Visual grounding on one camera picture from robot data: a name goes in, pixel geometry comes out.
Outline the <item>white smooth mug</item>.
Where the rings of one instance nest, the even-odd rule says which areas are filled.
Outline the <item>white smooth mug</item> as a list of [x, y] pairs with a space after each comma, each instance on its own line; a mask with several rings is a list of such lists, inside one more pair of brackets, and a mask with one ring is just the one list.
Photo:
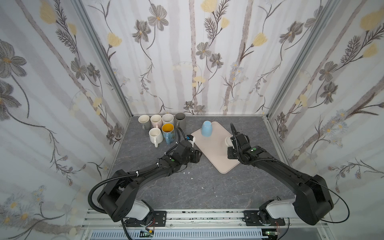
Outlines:
[[232, 141], [232, 136], [228, 136], [226, 137], [225, 139], [225, 144], [228, 148], [233, 148], [234, 145], [233, 145], [233, 141]]

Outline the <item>blue butterfly mug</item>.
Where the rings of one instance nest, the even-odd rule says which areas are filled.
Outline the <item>blue butterfly mug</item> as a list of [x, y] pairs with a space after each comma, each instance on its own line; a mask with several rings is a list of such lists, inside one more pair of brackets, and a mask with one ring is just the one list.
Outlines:
[[175, 141], [176, 136], [175, 136], [175, 127], [173, 124], [165, 124], [162, 126], [162, 133], [163, 133], [163, 138], [166, 141], [167, 145], [170, 145], [172, 142]]

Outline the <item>plain light blue mug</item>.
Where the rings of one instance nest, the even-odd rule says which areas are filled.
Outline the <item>plain light blue mug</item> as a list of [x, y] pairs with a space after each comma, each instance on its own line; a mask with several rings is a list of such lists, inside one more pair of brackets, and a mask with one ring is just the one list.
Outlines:
[[204, 121], [201, 128], [202, 136], [210, 137], [213, 133], [213, 125], [210, 121]]

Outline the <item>large grey mug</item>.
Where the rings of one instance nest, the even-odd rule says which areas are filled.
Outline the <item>large grey mug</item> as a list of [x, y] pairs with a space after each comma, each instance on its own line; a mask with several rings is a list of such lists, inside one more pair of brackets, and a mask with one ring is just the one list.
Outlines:
[[186, 119], [186, 115], [184, 113], [177, 113], [175, 115], [175, 126], [177, 128], [181, 128], [183, 130], [186, 129], [187, 119]]

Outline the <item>white ribbed-bottom mug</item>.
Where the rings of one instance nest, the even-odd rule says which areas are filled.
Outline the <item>white ribbed-bottom mug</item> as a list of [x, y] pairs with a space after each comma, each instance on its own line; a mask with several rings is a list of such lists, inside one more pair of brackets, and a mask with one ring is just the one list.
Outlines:
[[150, 141], [156, 148], [159, 147], [159, 144], [163, 142], [164, 137], [163, 133], [159, 128], [152, 128], [149, 131]]

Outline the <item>cream yellow mug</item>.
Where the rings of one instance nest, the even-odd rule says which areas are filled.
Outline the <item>cream yellow mug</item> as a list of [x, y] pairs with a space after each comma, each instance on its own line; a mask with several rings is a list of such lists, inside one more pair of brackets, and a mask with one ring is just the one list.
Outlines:
[[163, 122], [163, 125], [166, 125], [166, 124], [174, 124], [175, 122], [175, 118], [174, 118], [174, 115], [172, 114], [164, 114], [162, 116], [162, 122]]

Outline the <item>pink mug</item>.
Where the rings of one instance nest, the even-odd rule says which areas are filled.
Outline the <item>pink mug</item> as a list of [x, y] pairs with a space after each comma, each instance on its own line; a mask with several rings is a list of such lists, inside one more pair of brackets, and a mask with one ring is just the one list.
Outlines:
[[161, 129], [163, 125], [162, 116], [160, 115], [153, 115], [150, 117], [150, 121], [153, 128]]

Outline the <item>small grey mug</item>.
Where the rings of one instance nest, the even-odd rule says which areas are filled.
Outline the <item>small grey mug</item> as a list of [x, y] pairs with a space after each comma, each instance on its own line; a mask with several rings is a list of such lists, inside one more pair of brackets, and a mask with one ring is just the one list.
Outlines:
[[141, 115], [138, 118], [138, 121], [142, 127], [143, 130], [150, 130], [152, 127], [150, 116], [148, 115]]

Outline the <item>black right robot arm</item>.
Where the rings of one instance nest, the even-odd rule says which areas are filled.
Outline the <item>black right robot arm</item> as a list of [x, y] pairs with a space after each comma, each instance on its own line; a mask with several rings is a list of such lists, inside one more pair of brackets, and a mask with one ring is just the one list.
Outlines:
[[274, 158], [264, 148], [251, 147], [248, 136], [235, 132], [228, 147], [228, 158], [256, 167], [279, 180], [295, 195], [286, 201], [269, 200], [259, 207], [257, 219], [262, 225], [280, 218], [299, 218], [314, 226], [333, 208], [334, 203], [326, 181], [319, 175], [302, 173]]

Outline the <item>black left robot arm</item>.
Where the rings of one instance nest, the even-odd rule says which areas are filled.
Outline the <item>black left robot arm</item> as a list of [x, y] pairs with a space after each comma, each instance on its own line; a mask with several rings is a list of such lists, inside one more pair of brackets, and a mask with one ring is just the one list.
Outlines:
[[202, 152], [193, 144], [182, 140], [155, 164], [136, 172], [118, 170], [111, 178], [96, 184], [89, 192], [89, 205], [93, 210], [107, 214], [113, 222], [130, 218], [148, 224], [153, 218], [153, 209], [145, 201], [136, 200], [140, 188], [179, 172], [189, 163], [197, 164], [201, 156]]

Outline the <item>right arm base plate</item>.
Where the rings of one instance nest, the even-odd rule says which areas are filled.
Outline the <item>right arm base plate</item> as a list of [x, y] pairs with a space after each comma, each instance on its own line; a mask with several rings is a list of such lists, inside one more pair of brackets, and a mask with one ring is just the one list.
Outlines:
[[243, 221], [248, 227], [278, 227], [285, 226], [286, 222], [282, 218], [273, 219], [267, 211], [257, 210], [257, 211], [243, 211], [244, 217]]

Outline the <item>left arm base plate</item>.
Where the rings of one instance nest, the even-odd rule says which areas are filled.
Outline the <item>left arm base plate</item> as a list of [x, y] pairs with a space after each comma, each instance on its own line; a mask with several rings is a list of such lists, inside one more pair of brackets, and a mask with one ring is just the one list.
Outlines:
[[124, 224], [126, 227], [165, 227], [167, 221], [167, 211], [152, 211], [143, 220], [126, 218]]

